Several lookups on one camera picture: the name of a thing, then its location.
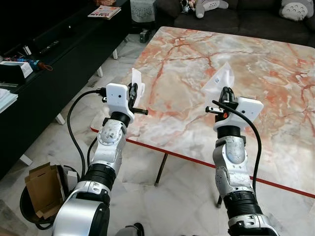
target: white marble floor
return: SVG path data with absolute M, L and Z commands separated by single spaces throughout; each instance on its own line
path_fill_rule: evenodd
M 78 94 L 110 81 L 119 82 L 145 47 L 139 43 L 138 37 L 129 35 L 118 48 L 119 59 L 109 58 L 102 65 L 103 78 L 92 76 Z M 62 110 L 64 117 L 72 102 Z M 102 106 L 99 96 L 88 95 L 73 111 L 71 124 L 83 153 L 87 153 L 96 135 L 90 130 L 90 122 Z M 0 207 L 3 208 L 0 209 L 0 227 L 21 236 L 48 236 L 51 229 L 39 231 L 20 213 L 24 177 L 30 169 L 49 161 L 70 165 L 81 172 L 80 158 L 66 125 L 57 122 L 45 129 L 26 155 L 33 160 L 32 165 L 26 167 L 17 162 L 0 181 Z M 108 235 L 114 236 L 120 228 L 138 221 L 144 225 L 147 236 L 227 236 L 226 210 L 215 207 L 218 193 L 214 169 L 169 156 L 160 185 L 154 187 L 162 158 L 163 153 L 158 151 L 126 144 L 123 164 L 113 187 Z M 281 236 L 315 235 L 314 199 L 261 183 L 257 183 L 257 197 L 263 212 Z M 1 210 L 8 209 L 14 214 L 2 214 Z

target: cardboard box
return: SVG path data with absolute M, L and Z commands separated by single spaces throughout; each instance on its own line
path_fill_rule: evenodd
M 50 163 L 30 170 L 25 177 L 31 203 L 36 215 L 47 219 L 57 214 L 63 204 L 63 187 L 57 166 Z

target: black tv cabinet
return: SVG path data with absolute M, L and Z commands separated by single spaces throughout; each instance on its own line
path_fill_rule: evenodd
M 0 114 L 0 179 L 128 35 L 130 1 L 117 0 L 115 6 L 122 10 L 111 20 L 86 17 L 58 39 L 58 47 L 33 55 L 53 71 L 33 72 L 16 88 L 2 87 L 19 96 Z M 96 8 L 89 4 L 80 14 Z

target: stuffed toy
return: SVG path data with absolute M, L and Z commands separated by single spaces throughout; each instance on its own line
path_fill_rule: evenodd
M 310 18 L 314 14 L 313 0 L 282 0 L 279 14 L 294 21 Z
M 228 3 L 222 0 L 199 0 L 196 4 L 196 17 L 202 18 L 205 14 L 205 11 L 210 11 L 215 8 L 228 8 Z
M 194 13 L 196 10 L 196 1 L 195 0 L 180 0 L 182 7 L 183 7 L 183 13 L 191 14 Z

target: marble tabletop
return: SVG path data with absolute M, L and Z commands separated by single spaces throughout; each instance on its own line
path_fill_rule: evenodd
M 315 49 L 272 40 L 161 27 L 136 61 L 146 91 L 127 139 L 201 164 L 213 165 L 217 134 L 205 113 L 203 85 L 224 63 L 235 75 L 236 96 L 264 104 L 255 120 L 262 155 L 258 178 L 315 193 Z M 131 80 L 129 73 L 123 83 Z M 106 107 L 91 123 L 101 128 Z M 257 142 L 248 127 L 249 171 Z

